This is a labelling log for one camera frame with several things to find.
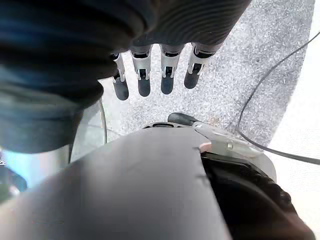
black fingertip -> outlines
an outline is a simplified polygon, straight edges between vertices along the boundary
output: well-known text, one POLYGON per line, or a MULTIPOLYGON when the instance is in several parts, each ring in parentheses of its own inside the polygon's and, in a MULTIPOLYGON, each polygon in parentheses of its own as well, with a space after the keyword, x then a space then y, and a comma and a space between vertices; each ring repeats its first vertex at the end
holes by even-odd
POLYGON ((196 71, 193 71, 192 74, 190 74, 189 72, 186 72, 185 74, 185 78, 184 78, 184 86, 187 89, 193 89, 199 80, 199 75, 197 74, 196 71))
POLYGON ((150 79, 145 79, 144 77, 141 80, 138 80, 138 90, 142 97, 147 97, 150 94, 150 79))
POLYGON ((161 79, 161 91, 164 94, 170 94, 174 89, 174 78, 167 75, 161 79))
POLYGON ((115 95, 118 99, 124 101, 127 100, 129 97, 129 89, 127 85, 127 81, 124 80, 123 82, 120 81, 120 78, 117 78, 113 83, 115 95))

black plastic part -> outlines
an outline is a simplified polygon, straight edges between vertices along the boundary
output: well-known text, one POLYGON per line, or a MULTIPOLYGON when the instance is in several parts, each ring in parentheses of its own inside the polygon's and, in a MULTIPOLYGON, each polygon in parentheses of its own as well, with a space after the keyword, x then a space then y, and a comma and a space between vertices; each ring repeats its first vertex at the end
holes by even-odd
POLYGON ((165 77, 161 79, 161 91, 163 94, 170 94, 174 89, 174 78, 171 77, 172 67, 167 67, 165 77))
POLYGON ((193 116, 189 116, 181 112, 173 112, 168 116, 168 122, 192 126, 195 122, 199 122, 199 120, 195 119, 193 116))
POLYGON ((184 78, 184 86, 187 89, 193 89, 197 85, 199 77, 200 75, 196 71, 193 71, 192 74, 187 71, 184 78))
POLYGON ((115 95, 118 99, 124 101, 127 100, 129 97, 129 89, 127 85, 127 81, 124 80, 123 82, 120 81, 120 78, 116 78, 115 82, 113 83, 115 95))
POLYGON ((141 77, 141 80, 138 80, 138 90, 139 94, 142 97, 147 97, 150 94, 150 79, 146 79, 145 77, 141 77))
POLYGON ((174 78, 170 77, 170 75, 166 75, 166 77, 162 77, 161 79, 161 91, 163 94, 170 94, 174 89, 174 78))

gray plastic panel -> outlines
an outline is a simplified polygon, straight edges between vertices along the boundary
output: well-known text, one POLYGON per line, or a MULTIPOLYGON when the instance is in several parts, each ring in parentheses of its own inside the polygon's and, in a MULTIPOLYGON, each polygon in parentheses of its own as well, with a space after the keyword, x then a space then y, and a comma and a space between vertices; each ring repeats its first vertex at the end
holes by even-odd
POLYGON ((7 240, 230 239, 192 128, 121 137, 0 207, 7 240))

black wire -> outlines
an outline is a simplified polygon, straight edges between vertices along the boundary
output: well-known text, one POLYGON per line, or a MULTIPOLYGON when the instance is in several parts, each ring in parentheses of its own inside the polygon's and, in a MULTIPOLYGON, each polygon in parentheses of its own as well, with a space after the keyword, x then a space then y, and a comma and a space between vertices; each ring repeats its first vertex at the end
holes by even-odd
POLYGON ((273 154, 276 154, 276 155, 279 155, 279 156, 282 156, 282 157, 285 157, 285 158, 289 158, 289 159, 294 159, 294 160, 298 160, 298 161, 302 161, 302 162, 306 162, 306 163, 310 163, 310 164, 316 164, 316 165, 320 165, 320 159, 316 159, 316 158, 311 158, 311 157, 306 157, 306 156, 299 156, 299 155, 294 155, 294 154, 290 154, 290 153, 285 153, 285 152, 282 152, 282 151, 277 151, 277 150, 274 150, 274 149, 271 149, 271 148, 268 148, 266 146, 262 146, 260 145, 259 143, 256 143, 255 141, 251 140, 250 138, 248 138, 245 134, 243 134, 241 131, 240 131, 240 122, 242 120, 242 117, 243 117, 243 114, 244 114, 244 111, 248 105, 248 103, 251 101, 252 97, 254 96, 254 94, 256 93, 257 89, 259 88, 259 86, 261 85, 261 83, 273 72, 273 70, 275 70, 280 64, 282 64, 285 60, 287 60, 288 58, 290 58, 293 54, 299 52, 301 49, 303 49, 304 47, 306 47, 309 43, 311 43, 316 37, 318 37, 320 35, 320 32, 318 32, 310 41, 306 42, 305 44, 303 44, 301 47, 299 47, 298 49, 296 49, 295 51, 293 51, 292 53, 290 53, 288 56, 286 56, 285 58, 283 58, 281 61, 279 61, 276 65, 274 65, 262 78, 261 80, 258 82, 258 84, 255 86, 254 90, 252 91, 252 93, 250 94, 249 98, 247 99, 247 101, 245 102, 245 104, 243 105, 243 108, 241 110, 241 113, 240 113, 240 117, 239 117, 239 120, 238 120, 238 123, 237 123, 237 126, 236 126, 236 130, 238 131, 238 133, 245 139, 247 140, 249 143, 251 143, 252 145, 264 150, 264 151, 267 151, 267 152, 270 152, 270 153, 273 153, 273 154))

black cable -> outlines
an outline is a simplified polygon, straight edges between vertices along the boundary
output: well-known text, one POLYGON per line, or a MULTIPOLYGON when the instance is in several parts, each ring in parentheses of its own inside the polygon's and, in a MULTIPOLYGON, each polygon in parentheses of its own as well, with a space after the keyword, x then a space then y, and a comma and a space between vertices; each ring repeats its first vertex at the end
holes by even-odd
POLYGON ((288 56, 286 56, 285 58, 283 58, 281 61, 279 61, 276 65, 274 65, 262 78, 261 80, 258 82, 258 84, 255 86, 255 88, 253 89, 252 93, 250 94, 249 98, 247 99, 247 101, 245 102, 245 104, 243 105, 243 108, 241 110, 241 113, 240 113, 240 117, 239 117, 239 120, 238 120, 238 123, 237 123, 237 126, 236 126, 236 130, 238 131, 238 133, 245 139, 247 140, 249 143, 251 143, 252 145, 264 150, 264 151, 267 151, 267 152, 270 152, 270 153, 273 153, 273 154, 276 154, 276 155, 279 155, 279 156, 282 156, 282 157, 285 157, 285 158, 289 158, 289 159, 294 159, 294 160, 298 160, 298 161, 302 161, 302 162, 306 162, 306 163, 310 163, 310 164, 316 164, 316 165, 320 165, 320 159, 316 159, 316 158, 311 158, 311 157, 306 157, 306 156, 299 156, 299 155, 294 155, 294 154, 290 154, 290 153, 285 153, 285 152, 282 152, 282 151, 277 151, 277 150, 274 150, 274 149, 271 149, 271 148, 268 148, 266 146, 262 146, 260 145, 259 143, 256 143, 254 142, 253 140, 251 140, 250 138, 248 138, 245 134, 243 134, 241 131, 240 131, 240 122, 242 120, 242 117, 243 117, 243 114, 244 114, 244 111, 248 105, 248 103, 251 101, 251 99, 253 98, 254 94, 256 93, 257 89, 259 88, 259 86, 261 85, 261 83, 273 72, 273 70, 275 70, 280 64, 282 64, 285 60, 287 60, 288 58, 290 58, 293 54, 299 52, 301 49, 303 49, 304 47, 306 47, 309 43, 311 43, 316 37, 318 37, 320 35, 320 32, 318 32, 310 41, 306 42, 305 44, 303 44, 301 47, 299 47, 298 49, 296 49, 295 51, 293 51, 292 53, 290 53, 288 56))
POLYGON ((101 113, 102 128, 104 133, 104 144, 107 144, 108 143, 107 121, 106 121, 104 105, 102 104, 101 98, 98 100, 98 105, 101 113))

